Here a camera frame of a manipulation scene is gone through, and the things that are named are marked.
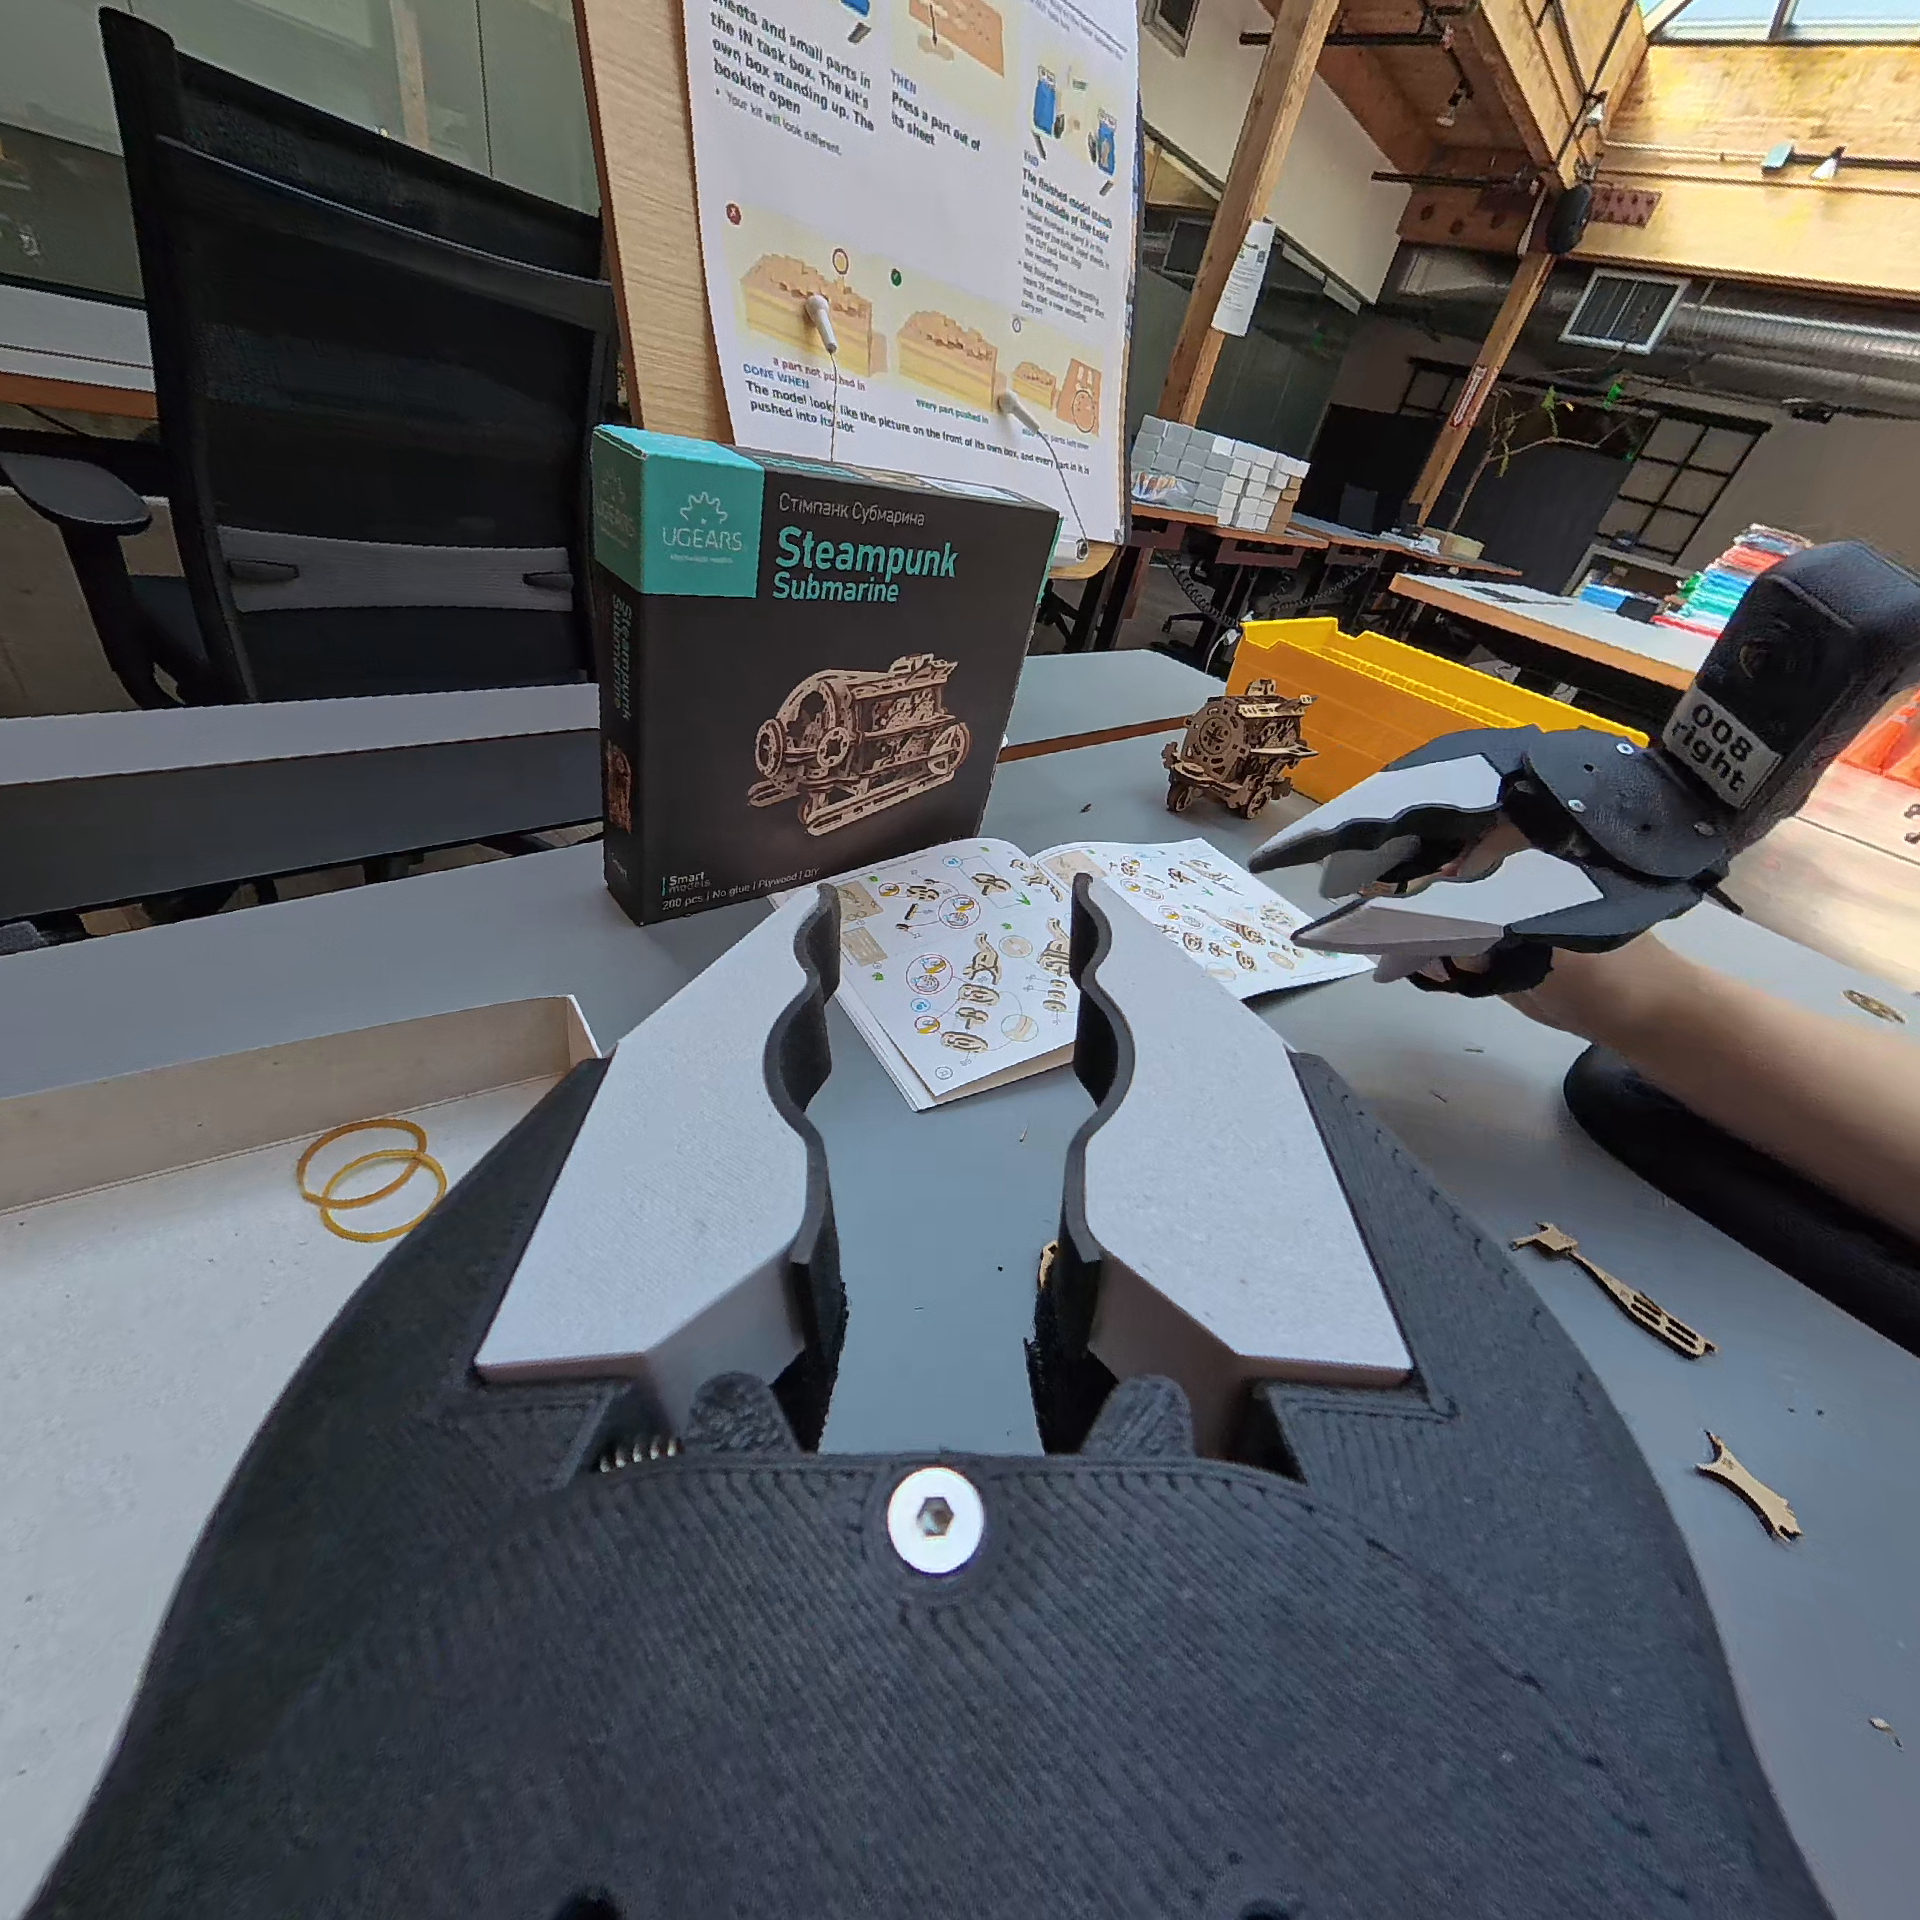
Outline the orange object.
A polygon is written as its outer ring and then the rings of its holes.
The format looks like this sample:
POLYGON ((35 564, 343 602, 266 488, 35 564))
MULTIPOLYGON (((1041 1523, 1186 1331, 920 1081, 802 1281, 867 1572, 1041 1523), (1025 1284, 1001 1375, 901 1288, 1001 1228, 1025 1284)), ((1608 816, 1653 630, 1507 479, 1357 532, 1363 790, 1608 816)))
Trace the orange object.
POLYGON ((1843 755, 1844 767, 1859 767, 1866 774, 1920 788, 1917 774, 1917 685, 1897 707, 1876 715, 1843 755))

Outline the partly built wooden model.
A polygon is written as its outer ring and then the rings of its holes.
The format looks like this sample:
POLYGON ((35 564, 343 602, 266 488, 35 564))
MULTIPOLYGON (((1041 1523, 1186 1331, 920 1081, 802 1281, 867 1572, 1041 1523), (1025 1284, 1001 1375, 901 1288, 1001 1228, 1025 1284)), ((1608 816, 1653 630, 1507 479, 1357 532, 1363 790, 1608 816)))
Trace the partly built wooden model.
POLYGON ((1216 800, 1256 821, 1269 800, 1292 792, 1292 774, 1317 752, 1302 739, 1312 694, 1282 694, 1275 678, 1209 698, 1179 745, 1166 745, 1166 811, 1216 800))

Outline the wall air vent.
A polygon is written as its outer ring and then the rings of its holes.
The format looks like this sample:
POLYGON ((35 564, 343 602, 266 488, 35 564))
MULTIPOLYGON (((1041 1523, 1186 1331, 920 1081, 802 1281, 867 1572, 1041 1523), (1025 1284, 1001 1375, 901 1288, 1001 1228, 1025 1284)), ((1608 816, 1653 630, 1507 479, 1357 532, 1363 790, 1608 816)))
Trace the wall air vent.
POLYGON ((1648 356, 1689 286, 1689 279, 1595 269, 1556 340, 1573 349, 1648 356))

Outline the dark model kit box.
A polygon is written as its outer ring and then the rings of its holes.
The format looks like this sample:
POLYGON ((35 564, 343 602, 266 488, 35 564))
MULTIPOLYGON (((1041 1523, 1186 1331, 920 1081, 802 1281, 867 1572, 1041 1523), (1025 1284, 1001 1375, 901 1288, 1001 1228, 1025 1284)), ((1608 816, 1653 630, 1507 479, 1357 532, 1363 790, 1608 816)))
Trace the dark model kit box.
POLYGON ((974 837, 1062 515, 600 423, 604 883, 693 918, 974 837))

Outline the yellow rubber band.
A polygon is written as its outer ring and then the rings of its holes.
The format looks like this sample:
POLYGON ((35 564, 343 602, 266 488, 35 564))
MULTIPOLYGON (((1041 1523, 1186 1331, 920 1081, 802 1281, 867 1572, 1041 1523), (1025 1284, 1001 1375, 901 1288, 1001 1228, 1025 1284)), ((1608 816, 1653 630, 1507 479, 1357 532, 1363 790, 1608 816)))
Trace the yellow rubber band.
POLYGON ((428 1156, 428 1137, 415 1120, 347 1120, 300 1148, 295 1183, 300 1202, 316 1211, 373 1211, 404 1191, 428 1156))
POLYGON ((331 1172, 316 1211, 325 1234, 368 1246, 411 1234, 436 1211, 447 1189, 436 1156, 418 1145, 382 1145, 331 1172))

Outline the yellow plastic bin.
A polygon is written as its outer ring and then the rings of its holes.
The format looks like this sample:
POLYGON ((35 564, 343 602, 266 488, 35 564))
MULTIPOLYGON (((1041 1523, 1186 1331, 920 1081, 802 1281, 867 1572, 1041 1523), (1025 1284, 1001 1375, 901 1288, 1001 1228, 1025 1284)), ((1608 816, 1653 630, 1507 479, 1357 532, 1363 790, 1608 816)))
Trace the yellow plastic bin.
POLYGON ((1302 741, 1312 756, 1292 774, 1297 792, 1328 802, 1447 733, 1519 729, 1614 733, 1640 749, 1647 733, 1528 693, 1473 667, 1389 640, 1342 635, 1336 618, 1246 620, 1229 672, 1229 693, 1275 684, 1281 694, 1309 694, 1302 741))

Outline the wooden background desk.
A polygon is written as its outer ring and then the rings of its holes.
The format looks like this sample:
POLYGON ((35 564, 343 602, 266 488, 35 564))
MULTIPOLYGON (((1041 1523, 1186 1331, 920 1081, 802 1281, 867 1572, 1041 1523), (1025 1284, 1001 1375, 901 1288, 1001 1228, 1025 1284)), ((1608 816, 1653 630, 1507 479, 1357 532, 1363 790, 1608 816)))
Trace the wooden background desk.
POLYGON ((1054 630, 1067 652, 1116 651, 1154 561, 1179 571, 1189 595, 1189 612, 1173 613, 1168 626, 1195 626, 1186 643, 1161 638, 1154 651, 1204 672, 1235 652, 1235 630, 1244 618, 1256 618, 1264 596, 1275 596, 1282 618, 1332 612, 1354 626, 1384 602, 1399 575, 1523 579, 1513 564, 1427 552, 1405 534, 1364 534, 1312 515, 1290 519, 1277 534, 1256 534, 1182 509, 1135 509, 1116 559, 1086 579, 1079 603, 1046 588, 1038 630, 1054 630))

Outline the grey ventilation duct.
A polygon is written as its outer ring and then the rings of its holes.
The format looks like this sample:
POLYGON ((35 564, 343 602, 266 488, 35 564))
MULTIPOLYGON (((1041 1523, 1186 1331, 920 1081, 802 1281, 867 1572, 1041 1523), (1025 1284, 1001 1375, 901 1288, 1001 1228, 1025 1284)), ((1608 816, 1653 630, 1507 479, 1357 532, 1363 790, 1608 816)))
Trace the grey ventilation duct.
POLYGON ((1572 312, 1589 279, 1589 269, 1573 269, 1535 305, 1535 327, 1560 356, 1584 354, 1637 378, 1776 410, 1917 419, 1917 311, 1689 279, 1648 349, 1576 345, 1572 312))

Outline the forked wooden model part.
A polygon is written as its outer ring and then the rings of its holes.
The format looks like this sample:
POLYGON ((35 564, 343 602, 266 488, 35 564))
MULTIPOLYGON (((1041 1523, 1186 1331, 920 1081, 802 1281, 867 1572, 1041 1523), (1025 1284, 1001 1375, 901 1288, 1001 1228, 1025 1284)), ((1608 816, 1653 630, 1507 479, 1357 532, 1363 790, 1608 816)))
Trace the forked wooden model part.
POLYGON ((1790 1499, 1746 1469, 1718 1429, 1709 1427, 1704 1444, 1709 1460, 1691 1466, 1701 1478, 1710 1478, 1724 1492, 1738 1497, 1774 1542, 1798 1542, 1805 1535, 1790 1499))

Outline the slim wooden post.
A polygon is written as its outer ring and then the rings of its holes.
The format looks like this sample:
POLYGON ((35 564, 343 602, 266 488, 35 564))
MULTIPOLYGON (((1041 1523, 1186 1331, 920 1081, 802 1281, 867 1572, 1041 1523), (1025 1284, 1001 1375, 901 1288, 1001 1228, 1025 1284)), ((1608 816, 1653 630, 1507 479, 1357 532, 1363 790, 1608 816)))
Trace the slim wooden post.
POLYGON ((1507 290, 1500 305, 1500 312, 1475 349, 1475 360, 1454 399, 1437 441, 1427 452, 1418 483, 1406 492, 1406 515, 1411 527, 1425 528, 1437 497, 1454 472, 1454 464, 1475 427, 1479 410, 1485 409, 1490 396, 1500 384, 1500 377, 1519 344, 1535 305, 1541 300, 1543 285, 1555 275, 1556 259, 1550 250, 1526 250, 1516 266, 1507 290))

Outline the white paper notice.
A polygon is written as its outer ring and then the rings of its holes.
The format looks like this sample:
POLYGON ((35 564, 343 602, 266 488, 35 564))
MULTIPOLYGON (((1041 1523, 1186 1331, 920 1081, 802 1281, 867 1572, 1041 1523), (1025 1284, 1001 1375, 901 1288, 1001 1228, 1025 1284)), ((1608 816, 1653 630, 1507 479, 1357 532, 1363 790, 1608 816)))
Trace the white paper notice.
POLYGON ((1235 266, 1226 279, 1219 305, 1210 311, 1210 330, 1232 340, 1246 335, 1252 321, 1264 298, 1264 279, 1275 250, 1277 225, 1269 218, 1256 218, 1246 225, 1235 266))

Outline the stack of colourful packets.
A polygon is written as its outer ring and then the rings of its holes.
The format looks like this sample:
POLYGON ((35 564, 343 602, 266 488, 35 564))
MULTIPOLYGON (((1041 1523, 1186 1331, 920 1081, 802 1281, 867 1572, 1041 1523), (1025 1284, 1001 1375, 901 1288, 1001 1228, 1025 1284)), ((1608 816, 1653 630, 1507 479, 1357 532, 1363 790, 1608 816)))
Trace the stack of colourful packets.
POLYGON ((1730 550, 1691 575, 1686 588, 1653 613, 1653 624, 1714 640, 1724 635, 1758 579, 1810 544, 1811 543, 1797 532, 1749 521, 1730 550))

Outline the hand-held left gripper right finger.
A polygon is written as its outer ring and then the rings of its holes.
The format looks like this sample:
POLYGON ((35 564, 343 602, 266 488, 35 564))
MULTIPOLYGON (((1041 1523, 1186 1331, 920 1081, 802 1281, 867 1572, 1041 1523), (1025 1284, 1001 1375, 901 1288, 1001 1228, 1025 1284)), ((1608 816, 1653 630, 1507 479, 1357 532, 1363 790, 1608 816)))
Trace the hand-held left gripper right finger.
POLYGON ((1415 1359, 1299 1058, 1111 883, 1075 877, 1075 1078, 1057 1263, 1034 1306, 1046 1450, 1115 1386, 1168 1377, 1199 1450, 1240 1450, 1260 1386, 1399 1390, 1415 1359))

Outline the open instruction booklet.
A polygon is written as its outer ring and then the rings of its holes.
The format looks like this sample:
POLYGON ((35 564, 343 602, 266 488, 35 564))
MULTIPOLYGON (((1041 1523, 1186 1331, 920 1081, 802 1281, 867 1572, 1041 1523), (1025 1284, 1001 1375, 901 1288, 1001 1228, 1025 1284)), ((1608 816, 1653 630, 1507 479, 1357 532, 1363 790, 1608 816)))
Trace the open instruction booklet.
POLYGON ((835 858, 840 1005, 914 1110, 1067 1065, 1071 885, 1111 883, 1176 955, 1235 999, 1371 972, 1371 957, 1299 946, 1309 914, 1209 840, 1057 842, 893 837, 835 858))

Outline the white background table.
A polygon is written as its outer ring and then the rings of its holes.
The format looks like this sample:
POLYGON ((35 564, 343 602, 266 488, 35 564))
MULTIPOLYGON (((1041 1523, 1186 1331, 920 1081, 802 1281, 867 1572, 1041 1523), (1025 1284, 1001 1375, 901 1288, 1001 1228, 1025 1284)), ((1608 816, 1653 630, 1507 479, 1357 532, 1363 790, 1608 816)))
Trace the white background table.
POLYGON ((1399 571, 1389 591, 1415 612, 1444 618, 1500 661, 1555 669, 1556 678, 1596 672, 1681 693, 1691 685, 1714 638, 1658 620, 1632 620, 1596 603, 1500 580, 1454 580, 1399 571))

